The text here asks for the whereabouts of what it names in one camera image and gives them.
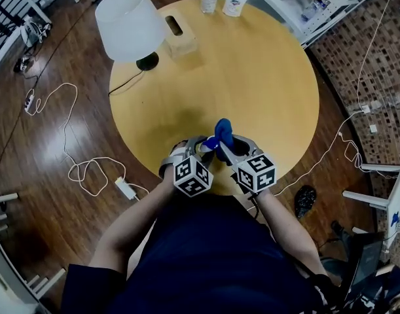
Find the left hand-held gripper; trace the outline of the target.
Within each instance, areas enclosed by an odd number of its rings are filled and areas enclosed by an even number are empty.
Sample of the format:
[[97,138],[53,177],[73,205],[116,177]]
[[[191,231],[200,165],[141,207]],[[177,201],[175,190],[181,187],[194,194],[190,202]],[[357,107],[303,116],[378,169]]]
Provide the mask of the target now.
[[188,197],[194,197],[211,188],[213,175],[209,167],[213,151],[218,148],[218,138],[199,135],[185,140],[183,146],[175,146],[163,159],[158,170],[164,178],[166,168],[173,167],[173,185]]

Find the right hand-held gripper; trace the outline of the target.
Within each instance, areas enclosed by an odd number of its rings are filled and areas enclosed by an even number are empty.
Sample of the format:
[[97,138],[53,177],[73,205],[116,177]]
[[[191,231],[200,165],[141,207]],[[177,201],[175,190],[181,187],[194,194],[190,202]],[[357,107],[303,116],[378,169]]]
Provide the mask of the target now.
[[223,147],[223,158],[236,174],[236,182],[243,191],[258,194],[276,183],[276,166],[269,155],[257,144],[240,135],[234,135],[234,152]]

